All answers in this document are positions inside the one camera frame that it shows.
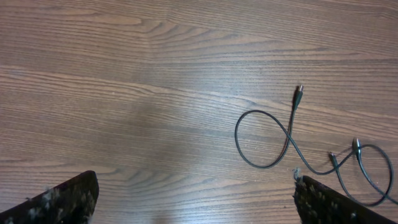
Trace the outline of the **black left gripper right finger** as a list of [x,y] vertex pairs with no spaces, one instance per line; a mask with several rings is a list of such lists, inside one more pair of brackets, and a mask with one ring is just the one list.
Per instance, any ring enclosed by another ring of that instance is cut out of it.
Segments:
[[302,223],[395,224],[313,178],[302,175],[300,169],[295,169],[293,175],[293,198]]

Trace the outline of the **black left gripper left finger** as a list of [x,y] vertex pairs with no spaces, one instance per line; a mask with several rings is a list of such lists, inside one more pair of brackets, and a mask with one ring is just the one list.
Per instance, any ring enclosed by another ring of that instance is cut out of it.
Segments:
[[96,173],[88,170],[1,212],[1,223],[89,224],[98,196]]

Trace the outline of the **black USB cable long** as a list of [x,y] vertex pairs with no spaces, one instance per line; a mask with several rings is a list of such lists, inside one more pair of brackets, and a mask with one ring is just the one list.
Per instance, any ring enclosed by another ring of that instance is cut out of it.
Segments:
[[294,86],[281,110],[242,112],[233,128],[238,155],[254,169],[269,170],[294,153],[301,171],[336,177],[343,195],[375,207],[397,203],[396,163],[377,138],[396,132],[352,111],[313,106],[303,84]]

